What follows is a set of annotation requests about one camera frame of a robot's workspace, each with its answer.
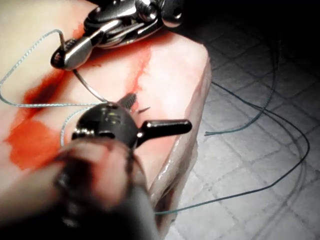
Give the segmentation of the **right arm needle driver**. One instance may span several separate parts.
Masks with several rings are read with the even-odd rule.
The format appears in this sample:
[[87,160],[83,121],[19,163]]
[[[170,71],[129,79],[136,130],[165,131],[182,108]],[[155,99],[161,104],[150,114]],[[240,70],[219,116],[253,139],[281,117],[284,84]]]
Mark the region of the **right arm needle driver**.
[[183,21],[182,0],[103,0],[84,20],[84,36],[92,46],[117,48],[153,35],[163,26]]

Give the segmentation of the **right arm needle driver jaw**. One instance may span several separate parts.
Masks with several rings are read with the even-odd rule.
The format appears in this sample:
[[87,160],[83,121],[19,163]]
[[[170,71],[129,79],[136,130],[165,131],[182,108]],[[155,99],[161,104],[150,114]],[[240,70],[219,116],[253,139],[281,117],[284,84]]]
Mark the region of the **right arm needle driver jaw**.
[[83,65],[91,55],[93,48],[100,44],[105,32],[101,29],[84,32],[79,38],[71,38],[65,43],[63,68],[76,69]]
[[76,68],[77,67],[77,40],[71,38],[62,43],[52,54],[50,64],[54,68]]

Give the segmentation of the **left arm needle driver jaw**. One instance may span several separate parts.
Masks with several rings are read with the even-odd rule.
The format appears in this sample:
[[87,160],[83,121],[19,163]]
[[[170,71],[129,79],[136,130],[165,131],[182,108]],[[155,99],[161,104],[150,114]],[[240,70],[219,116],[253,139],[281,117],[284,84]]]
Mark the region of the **left arm needle driver jaw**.
[[119,100],[119,105],[123,108],[131,109],[137,100],[137,95],[135,93],[128,93]]
[[146,120],[139,129],[143,137],[167,137],[186,134],[193,125],[188,119]]

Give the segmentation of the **left arm needle driver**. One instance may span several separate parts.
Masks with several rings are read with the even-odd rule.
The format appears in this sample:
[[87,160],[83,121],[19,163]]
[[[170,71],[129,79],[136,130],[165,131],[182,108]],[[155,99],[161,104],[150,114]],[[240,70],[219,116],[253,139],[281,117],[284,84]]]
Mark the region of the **left arm needle driver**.
[[110,138],[137,147],[139,128],[130,112],[115,102],[101,103],[81,115],[71,139]]

